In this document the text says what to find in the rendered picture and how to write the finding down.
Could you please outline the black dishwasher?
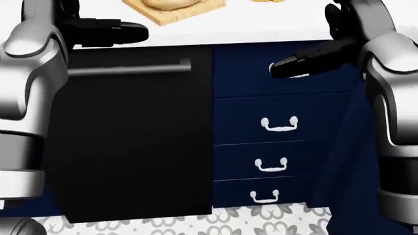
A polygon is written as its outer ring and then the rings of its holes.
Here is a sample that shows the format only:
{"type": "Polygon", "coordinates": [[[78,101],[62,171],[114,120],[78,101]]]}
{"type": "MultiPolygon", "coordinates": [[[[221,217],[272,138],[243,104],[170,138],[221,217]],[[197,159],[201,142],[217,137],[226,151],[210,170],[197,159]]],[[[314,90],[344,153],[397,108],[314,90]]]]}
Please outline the black dishwasher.
{"type": "Polygon", "coordinates": [[[191,72],[71,76],[52,108],[44,169],[72,223],[212,211],[212,49],[75,50],[71,69],[179,64],[191,72]]]}

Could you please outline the wooden cutting board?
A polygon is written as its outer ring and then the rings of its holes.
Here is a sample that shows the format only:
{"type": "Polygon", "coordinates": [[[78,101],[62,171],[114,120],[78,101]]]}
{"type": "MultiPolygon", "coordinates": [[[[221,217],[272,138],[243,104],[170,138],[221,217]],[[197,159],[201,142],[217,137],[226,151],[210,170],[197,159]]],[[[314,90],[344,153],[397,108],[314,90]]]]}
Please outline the wooden cutting board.
{"type": "Polygon", "coordinates": [[[160,26],[182,21],[184,19],[201,15],[226,6],[226,0],[206,0],[183,9],[177,9],[173,11],[160,11],[152,7],[147,7],[144,3],[142,3],[141,0],[121,1],[160,26]]]}

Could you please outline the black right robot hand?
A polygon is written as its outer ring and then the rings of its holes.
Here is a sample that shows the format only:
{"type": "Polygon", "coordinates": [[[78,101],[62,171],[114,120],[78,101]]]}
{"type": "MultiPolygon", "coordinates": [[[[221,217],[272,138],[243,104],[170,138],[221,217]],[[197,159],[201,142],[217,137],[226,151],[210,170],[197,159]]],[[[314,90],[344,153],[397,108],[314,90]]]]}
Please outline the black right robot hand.
{"type": "Polygon", "coordinates": [[[357,0],[334,0],[340,4],[325,7],[325,17],[332,40],[312,48],[299,50],[294,56],[269,66],[273,78],[292,78],[304,74],[319,74],[354,63],[365,44],[360,20],[353,4],[357,0]]]}

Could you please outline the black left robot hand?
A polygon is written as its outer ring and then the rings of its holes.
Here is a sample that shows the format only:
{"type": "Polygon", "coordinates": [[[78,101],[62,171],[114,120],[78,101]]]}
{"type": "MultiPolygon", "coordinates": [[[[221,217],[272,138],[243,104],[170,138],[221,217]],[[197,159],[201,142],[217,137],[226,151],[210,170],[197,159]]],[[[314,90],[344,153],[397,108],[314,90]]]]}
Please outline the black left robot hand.
{"type": "Polygon", "coordinates": [[[139,23],[119,19],[81,18],[79,0],[54,0],[57,28],[68,49],[76,44],[83,47],[111,47],[148,39],[148,28],[139,23]]]}

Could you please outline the bread dough loaf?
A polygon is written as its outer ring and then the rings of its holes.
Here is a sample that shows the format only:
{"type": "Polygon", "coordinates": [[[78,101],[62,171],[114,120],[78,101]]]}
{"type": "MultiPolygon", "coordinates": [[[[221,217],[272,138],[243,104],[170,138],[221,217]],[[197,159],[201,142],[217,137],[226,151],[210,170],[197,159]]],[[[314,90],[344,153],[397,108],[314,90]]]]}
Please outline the bread dough loaf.
{"type": "Polygon", "coordinates": [[[173,11],[191,7],[206,0],[141,0],[147,7],[160,11],[173,11]]]}

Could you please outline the silver robot leg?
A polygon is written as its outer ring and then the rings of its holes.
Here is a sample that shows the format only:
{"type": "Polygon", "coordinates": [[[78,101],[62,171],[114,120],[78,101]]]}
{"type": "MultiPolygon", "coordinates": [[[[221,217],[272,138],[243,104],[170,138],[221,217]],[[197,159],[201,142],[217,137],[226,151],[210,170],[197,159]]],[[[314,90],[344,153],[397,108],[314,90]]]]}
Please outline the silver robot leg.
{"type": "Polygon", "coordinates": [[[0,235],[47,235],[47,232],[31,218],[0,218],[0,235]]]}

